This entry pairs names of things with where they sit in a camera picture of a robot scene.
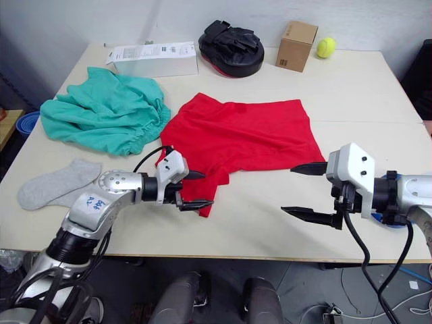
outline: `white box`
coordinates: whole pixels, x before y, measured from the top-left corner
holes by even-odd
[[[155,78],[197,74],[194,42],[118,46],[110,50],[107,64],[119,74]]]

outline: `white wall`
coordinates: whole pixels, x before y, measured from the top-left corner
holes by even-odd
[[[197,41],[214,19],[272,47],[288,21],[316,24],[339,49],[382,51],[399,78],[432,38],[431,0],[0,0],[1,71],[37,104],[88,43]]]

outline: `cardboard box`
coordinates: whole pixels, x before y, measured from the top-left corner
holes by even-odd
[[[290,22],[281,39],[276,66],[303,72],[317,31],[318,26]]]
[[[194,42],[118,46],[110,50],[109,63],[127,76],[156,78],[198,73]]]

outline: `paper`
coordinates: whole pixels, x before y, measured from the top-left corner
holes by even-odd
[[[194,42],[131,45],[114,47],[107,59],[111,62],[136,61],[138,59],[165,59],[193,57],[196,55]]]
[[[410,281],[410,288],[414,290],[419,290],[419,283],[417,281]]]

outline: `white table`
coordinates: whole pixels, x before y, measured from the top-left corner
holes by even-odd
[[[85,81],[87,66],[104,66],[107,49],[90,45],[61,87]],[[158,78],[166,103],[176,113],[197,92],[220,101],[266,102],[302,99],[311,128],[325,157],[348,142],[374,156],[377,175],[431,171],[432,142],[397,80],[378,52],[336,51],[323,61],[309,58],[303,74],[272,66],[275,49],[267,49],[261,70],[245,79],[224,78],[198,59],[199,75]],[[38,122],[0,184],[0,247],[42,250],[54,237],[65,207],[25,211],[16,200],[19,187],[37,175],[60,169],[75,157],[102,162],[103,170],[132,169],[140,156],[112,157],[74,144],[49,140]],[[150,159],[142,168],[154,173]],[[174,206],[141,203],[124,209],[113,227],[108,254],[284,259],[359,262],[362,259],[346,228],[305,223],[280,206],[332,212],[331,184],[288,170],[237,172],[220,186],[208,219]],[[406,239],[405,229],[389,229],[352,216],[371,250],[373,262],[394,262]],[[423,235],[414,227],[406,262],[429,262]]]

